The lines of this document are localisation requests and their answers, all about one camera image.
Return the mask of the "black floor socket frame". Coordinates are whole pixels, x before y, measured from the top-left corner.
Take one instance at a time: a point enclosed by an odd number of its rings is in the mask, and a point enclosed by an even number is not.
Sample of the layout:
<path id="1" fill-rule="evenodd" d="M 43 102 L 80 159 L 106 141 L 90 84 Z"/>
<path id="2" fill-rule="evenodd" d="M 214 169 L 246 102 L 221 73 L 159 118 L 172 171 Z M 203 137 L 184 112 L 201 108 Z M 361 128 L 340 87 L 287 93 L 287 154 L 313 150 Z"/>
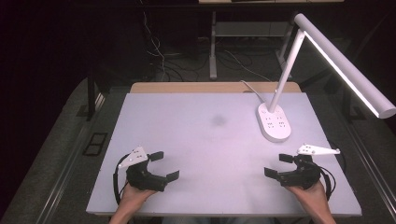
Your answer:
<path id="1" fill-rule="evenodd" d="M 107 133 L 93 133 L 88 145 L 84 148 L 84 156 L 98 156 L 106 142 Z"/>

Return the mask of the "white table mat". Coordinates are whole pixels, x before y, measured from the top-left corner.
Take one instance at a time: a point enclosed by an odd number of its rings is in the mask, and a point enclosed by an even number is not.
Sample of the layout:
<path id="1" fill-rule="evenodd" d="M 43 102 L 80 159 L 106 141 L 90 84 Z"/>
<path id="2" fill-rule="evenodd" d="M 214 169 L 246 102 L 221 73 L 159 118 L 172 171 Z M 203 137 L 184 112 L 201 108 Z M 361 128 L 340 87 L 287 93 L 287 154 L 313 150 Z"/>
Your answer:
<path id="1" fill-rule="evenodd" d="M 294 165 L 279 160 L 303 145 L 327 147 L 327 137 L 303 93 L 280 98 L 291 126 L 282 143 L 268 141 L 256 117 L 260 98 L 254 93 L 129 93 L 127 94 L 87 212 L 112 214 L 117 204 L 113 174 L 120 158 L 136 147 L 161 151 L 163 159 L 149 164 L 155 175 L 178 172 L 178 180 L 151 196 L 143 216 L 301 217 L 303 208 L 280 184 L 264 175 Z"/>

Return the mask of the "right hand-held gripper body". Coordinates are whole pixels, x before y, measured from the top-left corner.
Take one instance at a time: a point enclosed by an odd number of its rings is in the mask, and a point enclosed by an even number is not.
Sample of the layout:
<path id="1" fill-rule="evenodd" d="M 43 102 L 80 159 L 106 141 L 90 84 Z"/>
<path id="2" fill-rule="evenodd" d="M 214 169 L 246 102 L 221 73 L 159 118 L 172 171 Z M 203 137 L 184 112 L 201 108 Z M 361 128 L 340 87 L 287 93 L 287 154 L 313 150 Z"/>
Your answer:
<path id="1" fill-rule="evenodd" d="M 326 188 L 332 189 L 331 181 L 328 175 L 324 173 L 324 168 L 313 162 L 313 156 L 336 155 L 340 153 L 340 149 L 318 147 L 314 145 L 303 144 L 297 149 L 297 156 L 295 162 L 297 171 L 304 177 L 302 187 L 309 189 L 318 180 L 323 177 L 325 180 Z"/>

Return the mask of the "person's left hand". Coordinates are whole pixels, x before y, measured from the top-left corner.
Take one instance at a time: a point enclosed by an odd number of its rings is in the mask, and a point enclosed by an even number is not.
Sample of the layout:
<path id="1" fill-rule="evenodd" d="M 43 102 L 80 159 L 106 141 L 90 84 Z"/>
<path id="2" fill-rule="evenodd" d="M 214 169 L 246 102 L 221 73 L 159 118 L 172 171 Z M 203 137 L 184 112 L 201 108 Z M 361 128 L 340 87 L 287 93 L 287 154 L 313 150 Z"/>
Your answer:
<path id="1" fill-rule="evenodd" d="M 120 204 L 116 214 L 123 217 L 131 217 L 135 214 L 145 203 L 145 201 L 155 194 L 154 190 L 141 190 L 127 184 L 120 199 Z"/>

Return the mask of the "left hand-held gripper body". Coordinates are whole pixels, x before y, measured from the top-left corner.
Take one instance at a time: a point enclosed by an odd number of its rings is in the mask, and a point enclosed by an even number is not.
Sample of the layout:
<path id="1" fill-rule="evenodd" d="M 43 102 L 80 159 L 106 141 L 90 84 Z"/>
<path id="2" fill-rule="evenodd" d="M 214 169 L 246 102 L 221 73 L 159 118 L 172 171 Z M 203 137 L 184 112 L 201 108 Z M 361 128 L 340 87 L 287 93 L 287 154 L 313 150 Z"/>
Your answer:
<path id="1" fill-rule="evenodd" d="M 155 190 L 154 179 L 148 171 L 149 154 L 139 146 L 131 153 L 124 155 L 117 167 L 126 169 L 126 180 L 128 183 L 140 190 Z"/>

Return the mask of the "white desk lamp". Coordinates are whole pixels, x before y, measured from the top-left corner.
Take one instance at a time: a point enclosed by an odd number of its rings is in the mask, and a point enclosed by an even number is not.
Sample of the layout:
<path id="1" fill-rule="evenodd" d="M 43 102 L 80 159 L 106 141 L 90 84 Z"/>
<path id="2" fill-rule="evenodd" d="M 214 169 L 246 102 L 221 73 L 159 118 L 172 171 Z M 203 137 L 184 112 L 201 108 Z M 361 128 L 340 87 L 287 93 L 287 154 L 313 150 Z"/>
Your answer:
<path id="1" fill-rule="evenodd" d="M 294 38 L 290 54 L 285 62 L 280 80 L 270 103 L 258 106 L 257 117 L 263 136 L 271 142 L 284 142 L 291 134 L 286 113 L 278 104 L 291 68 L 297 58 L 304 39 L 307 38 L 334 71 L 355 92 L 361 101 L 379 119 L 396 114 L 394 105 L 346 56 L 302 13 L 294 17 L 299 29 Z"/>

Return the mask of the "grey metal desk frame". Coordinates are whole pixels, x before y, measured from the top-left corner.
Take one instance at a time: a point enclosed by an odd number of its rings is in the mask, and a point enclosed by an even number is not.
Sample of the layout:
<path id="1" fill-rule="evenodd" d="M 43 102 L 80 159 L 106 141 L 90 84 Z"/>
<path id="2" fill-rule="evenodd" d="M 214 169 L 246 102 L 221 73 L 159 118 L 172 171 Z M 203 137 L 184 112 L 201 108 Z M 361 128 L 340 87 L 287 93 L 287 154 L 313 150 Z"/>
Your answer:
<path id="1" fill-rule="evenodd" d="M 293 21 L 217 21 L 217 13 L 212 13 L 209 79 L 218 78 L 216 39 L 218 37 L 282 37 L 283 45 L 276 51 L 281 69 L 286 67 L 285 53 L 294 28 Z"/>

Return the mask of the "person's right hand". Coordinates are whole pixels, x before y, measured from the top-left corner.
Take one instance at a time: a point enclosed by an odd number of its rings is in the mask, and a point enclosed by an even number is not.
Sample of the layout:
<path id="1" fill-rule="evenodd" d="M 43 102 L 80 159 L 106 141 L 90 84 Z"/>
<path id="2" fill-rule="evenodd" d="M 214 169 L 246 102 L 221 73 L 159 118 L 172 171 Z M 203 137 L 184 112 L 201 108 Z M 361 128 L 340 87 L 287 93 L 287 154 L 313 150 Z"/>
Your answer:
<path id="1" fill-rule="evenodd" d="M 305 212 L 311 217 L 319 214 L 331 214 L 325 190 L 320 181 L 309 189 L 287 187 L 287 190 L 294 194 Z"/>

